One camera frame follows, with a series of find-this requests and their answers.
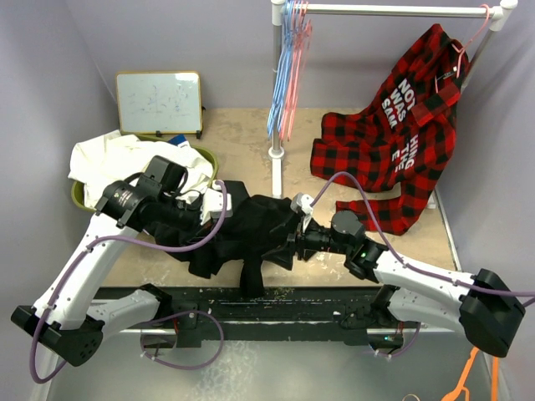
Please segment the white metal clothes rack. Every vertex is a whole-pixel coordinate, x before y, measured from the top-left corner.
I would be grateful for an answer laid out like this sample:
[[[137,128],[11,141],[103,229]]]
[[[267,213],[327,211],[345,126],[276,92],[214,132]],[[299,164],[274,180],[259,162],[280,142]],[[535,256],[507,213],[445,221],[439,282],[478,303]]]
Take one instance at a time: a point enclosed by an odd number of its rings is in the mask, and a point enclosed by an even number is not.
[[[480,6],[478,8],[438,7],[438,6],[408,6],[408,5],[364,5],[364,4],[319,4],[305,1],[272,1],[271,14],[273,26],[273,99],[267,117],[267,133],[272,144],[268,155],[272,161],[272,193],[277,199],[283,196],[283,157],[285,150],[281,145],[279,133],[279,115],[282,102],[288,97],[290,69],[289,58],[284,55],[286,49],[286,34],[290,33],[290,49],[297,46],[297,36],[294,29],[288,26],[295,17],[305,18],[308,15],[356,15],[356,16],[387,16],[387,17],[418,17],[418,18],[483,18],[481,26],[487,32],[478,46],[471,60],[471,68],[484,52],[493,36],[500,32],[517,7],[517,1],[501,0],[496,6]]]

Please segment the red black plaid shirt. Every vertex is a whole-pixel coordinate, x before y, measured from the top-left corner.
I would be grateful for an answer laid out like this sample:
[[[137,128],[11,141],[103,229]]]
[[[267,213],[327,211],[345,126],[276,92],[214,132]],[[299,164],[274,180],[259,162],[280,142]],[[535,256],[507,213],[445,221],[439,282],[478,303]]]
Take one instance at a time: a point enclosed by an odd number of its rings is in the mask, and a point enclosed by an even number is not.
[[[353,211],[369,231],[405,234],[426,208],[456,145],[457,103],[464,71],[438,82],[451,71],[458,53],[436,23],[397,61],[369,106],[357,114],[329,112],[321,135],[313,141],[310,172],[351,186],[355,180],[368,193],[400,187],[386,200],[336,203]]]

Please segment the orange plastic hanger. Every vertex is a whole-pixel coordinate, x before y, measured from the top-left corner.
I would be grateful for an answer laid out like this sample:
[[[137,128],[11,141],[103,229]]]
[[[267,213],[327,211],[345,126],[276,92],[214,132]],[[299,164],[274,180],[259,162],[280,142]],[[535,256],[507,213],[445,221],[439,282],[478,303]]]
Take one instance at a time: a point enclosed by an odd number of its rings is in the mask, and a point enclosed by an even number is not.
[[[461,371],[461,375],[457,381],[456,386],[442,397],[442,401],[455,401],[464,396],[466,401],[471,399],[470,389],[466,386],[467,379],[476,361],[476,357],[481,353],[480,349],[473,347],[470,351],[469,357]],[[492,356],[491,369],[491,401],[499,400],[499,368],[500,358]]]

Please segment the pink hanger holding plaid shirt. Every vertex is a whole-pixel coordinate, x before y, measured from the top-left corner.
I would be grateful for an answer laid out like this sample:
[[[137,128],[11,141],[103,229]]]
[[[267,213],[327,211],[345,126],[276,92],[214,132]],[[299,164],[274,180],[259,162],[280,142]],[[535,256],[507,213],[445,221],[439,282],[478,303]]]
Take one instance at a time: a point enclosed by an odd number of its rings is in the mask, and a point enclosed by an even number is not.
[[[474,33],[474,35],[460,48],[458,48],[456,45],[452,45],[454,50],[458,53],[458,57],[456,60],[456,64],[453,66],[451,71],[447,71],[445,74],[442,74],[440,77],[435,76],[434,77],[434,85],[435,85],[435,91],[439,91],[438,82],[443,79],[448,79],[452,76],[455,76],[457,79],[460,77],[461,72],[464,71],[464,80],[463,80],[463,86],[466,87],[468,81],[469,81],[469,75],[472,69],[471,64],[475,61],[473,58],[472,61],[468,62],[468,65],[465,69],[462,68],[462,60],[464,55],[466,54],[467,49],[470,47],[470,45],[477,39],[477,37],[485,30],[486,25],[488,24],[489,20],[491,19],[491,8],[483,3],[480,5],[480,8],[484,8],[486,10],[485,14],[485,21],[482,23],[482,25],[479,27],[479,29]]]

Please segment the small whiteboard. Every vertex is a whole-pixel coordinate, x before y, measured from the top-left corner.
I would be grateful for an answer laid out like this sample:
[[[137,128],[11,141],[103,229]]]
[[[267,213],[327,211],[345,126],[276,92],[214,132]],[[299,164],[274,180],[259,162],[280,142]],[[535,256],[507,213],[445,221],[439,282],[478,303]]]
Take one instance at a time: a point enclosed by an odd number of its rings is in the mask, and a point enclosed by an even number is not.
[[[115,75],[120,131],[133,135],[203,132],[201,79],[196,71],[133,71]]]

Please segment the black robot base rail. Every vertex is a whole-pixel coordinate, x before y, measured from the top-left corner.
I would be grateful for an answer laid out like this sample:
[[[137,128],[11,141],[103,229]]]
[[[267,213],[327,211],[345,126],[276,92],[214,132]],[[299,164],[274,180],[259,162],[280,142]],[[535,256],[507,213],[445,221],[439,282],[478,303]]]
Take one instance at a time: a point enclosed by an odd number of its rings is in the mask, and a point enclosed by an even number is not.
[[[349,346],[402,344],[414,322],[375,315],[376,287],[269,287],[258,298],[245,298],[230,287],[167,287],[172,305],[168,321],[139,323],[148,334],[175,334],[177,347],[204,341],[336,342]]]

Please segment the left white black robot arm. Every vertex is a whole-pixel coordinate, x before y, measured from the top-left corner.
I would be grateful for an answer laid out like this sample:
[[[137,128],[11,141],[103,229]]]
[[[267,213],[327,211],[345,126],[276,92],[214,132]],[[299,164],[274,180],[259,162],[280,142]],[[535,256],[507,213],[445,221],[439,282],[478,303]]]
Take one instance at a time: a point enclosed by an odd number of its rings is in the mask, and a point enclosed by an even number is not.
[[[162,156],[151,159],[143,173],[108,185],[96,205],[87,231],[74,254],[31,305],[20,305],[12,322],[31,336],[30,361],[44,346],[73,367],[88,362],[108,337],[136,324],[164,327],[172,316],[172,298],[147,284],[126,297],[92,306],[104,279],[129,244],[154,223],[189,230],[199,211],[177,204],[177,191],[188,177],[184,166]]]

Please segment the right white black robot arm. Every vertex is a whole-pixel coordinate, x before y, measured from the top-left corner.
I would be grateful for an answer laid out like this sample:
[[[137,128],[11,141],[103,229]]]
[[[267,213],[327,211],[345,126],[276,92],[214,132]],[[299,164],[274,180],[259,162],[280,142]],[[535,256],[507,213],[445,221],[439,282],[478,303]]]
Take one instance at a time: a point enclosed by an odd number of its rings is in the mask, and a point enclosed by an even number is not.
[[[396,254],[367,237],[351,211],[336,213],[328,227],[298,218],[285,242],[263,259],[291,270],[295,259],[306,260],[316,252],[343,255],[350,274],[380,284],[371,314],[381,327],[397,321],[445,328],[504,358],[526,314],[495,272],[449,271]]]

